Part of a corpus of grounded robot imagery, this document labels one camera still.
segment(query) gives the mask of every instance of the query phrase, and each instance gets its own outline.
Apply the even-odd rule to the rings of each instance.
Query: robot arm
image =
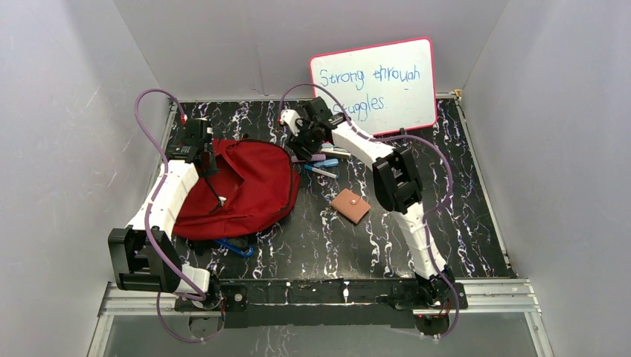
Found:
[[[429,249],[432,250],[436,266],[444,268],[444,275],[452,283],[455,279],[434,244],[433,237],[430,236],[427,245],[421,202],[423,187],[411,150],[367,140],[366,138],[372,136],[357,127],[352,127],[352,123],[347,122],[343,114],[333,115],[324,100],[319,97],[305,104],[304,109],[307,118],[300,118],[294,110],[284,110],[281,113],[281,124],[288,125],[292,132],[289,147],[299,158],[307,159],[318,151],[323,141],[329,141],[346,149],[370,167],[377,200],[386,210],[392,212],[391,215],[406,238],[414,262],[414,272],[425,292],[424,302],[433,304],[443,300],[449,289],[438,277],[438,271],[429,256]]]
[[[116,284],[119,289],[149,292],[195,293],[181,279],[150,244],[145,231],[147,208],[151,204],[149,226],[168,260],[204,293],[208,292],[210,272],[180,263],[171,237],[173,226],[188,193],[199,180],[217,169],[214,166],[211,145],[212,130],[206,119],[189,120],[183,139],[167,148],[168,173],[164,164],[144,204],[125,228],[114,228],[109,234],[108,246]],[[167,176],[157,197],[151,200],[158,183]]]

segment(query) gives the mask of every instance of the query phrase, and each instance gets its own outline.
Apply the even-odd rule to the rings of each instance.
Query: red backpack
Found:
[[[262,231],[295,205],[299,177],[287,151],[252,139],[213,141],[219,173],[200,177],[182,205],[173,233],[191,240]],[[219,197],[226,198],[223,206]]]

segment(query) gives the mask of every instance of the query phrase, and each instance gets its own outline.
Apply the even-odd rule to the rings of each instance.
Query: blue pen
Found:
[[[304,165],[304,168],[309,170],[309,171],[313,171],[314,173],[319,173],[320,175],[329,176],[329,177],[331,177],[333,179],[338,179],[339,178],[339,176],[334,174],[334,173],[330,173],[328,171],[316,169],[316,168],[311,167],[309,165]]]

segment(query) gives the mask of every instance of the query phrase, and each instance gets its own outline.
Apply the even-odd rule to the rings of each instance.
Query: black marble table surface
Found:
[[[296,108],[290,101],[286,107]],[[289,130],[277,125],[278,101],[184,103],[189,118],[207,117],[214,136],[250,138],[286,147]],[[452,204],[429,218],[436,244],[456,277],[511,277],[505,263],[470,146],[453,99],[438,100],[438,121],[431,128],[411,131],[437,145],[454,175]],[[170,141],[180,132],[173,124]],[[421,144],[412,145],[423,182],[423,206],[434,207],[446,194],[446,172],[439,157]],[[356,158],[330,169],[339,179],[306,171],[299,164],[300,191],[288,217],[265,231],[252,234],[254,255],[242,258],[214,242],[195,249],[174,237],[182,262],[208,268],[223,279],[327,279],[413,277],[413,263],[405,239],[390,214],[373,193],[371,171]],[[339,215],[330,202],[348,188],[372,209],[358,225]]]

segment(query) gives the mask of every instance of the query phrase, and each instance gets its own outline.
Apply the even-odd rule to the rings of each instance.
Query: white wall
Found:
[[[158,83],[111,0],[0,9],[0,356],[84,356],[113,278],[109,230],[156,164],[133,101]],[[166,107],[142,106],[157,135]]]
[[[252,99],[309,82],[313,55],[419,36],[434,43],[437,90],[460,89],[507,0],[115,3],[163,86],[185,99]]]
[[[631,350],[630,33],[631,1],[511,0],[464,89],[508,253],[559,357]]]

